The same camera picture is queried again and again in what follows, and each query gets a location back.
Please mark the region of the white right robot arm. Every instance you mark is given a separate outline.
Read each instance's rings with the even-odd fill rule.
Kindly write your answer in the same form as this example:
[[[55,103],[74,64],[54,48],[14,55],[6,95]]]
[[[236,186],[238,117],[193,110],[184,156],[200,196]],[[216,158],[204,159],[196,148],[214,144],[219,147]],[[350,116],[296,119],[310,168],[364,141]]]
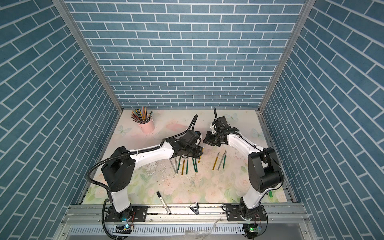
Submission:
[[[275,150],[263,149],[251,142],[239,129],[231,127],[225,117],[215,117],[203,143],[217,147],[229,145],[248,158],[251,186],[241,198],[239,206],[244,213],[258,209],[265,195],[282,186],[284,173],[276,160]]]

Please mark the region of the silver carving knife capped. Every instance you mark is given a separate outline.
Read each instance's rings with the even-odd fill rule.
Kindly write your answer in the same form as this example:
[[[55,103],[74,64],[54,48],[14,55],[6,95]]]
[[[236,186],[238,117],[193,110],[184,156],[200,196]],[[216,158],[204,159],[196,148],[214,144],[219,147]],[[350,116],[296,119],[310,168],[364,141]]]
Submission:
[[[219,165],[218,165],[218,168],[217,168],[217,170],[219,170],[219,169],[221,168],[221,166],[222,166],[222,163],[223,163],[223,161],[224,161],[224,158],[225,158],[225,156],[226,156],[226,153],[224,152],[224,154],[223,154],[223,156],[222,156],[222,158],[221,158],[221,160],[220,160],[220,163],[219,163]]]

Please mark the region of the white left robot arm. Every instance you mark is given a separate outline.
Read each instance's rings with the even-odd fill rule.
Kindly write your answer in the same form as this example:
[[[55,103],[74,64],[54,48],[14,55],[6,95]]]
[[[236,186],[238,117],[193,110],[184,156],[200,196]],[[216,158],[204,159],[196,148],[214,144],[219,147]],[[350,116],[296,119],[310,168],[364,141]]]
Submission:
[[[118,213],[131,207],[127,187],[134,171],[156,161],[175,157],[198,159],[203,153],[200,146],[201,133],[187,130],[176,137],[162,140],[158,146],[129,151],[119,147],[111,156],[111,160],[102,166],[102,173],[110,191],[108,196]]]

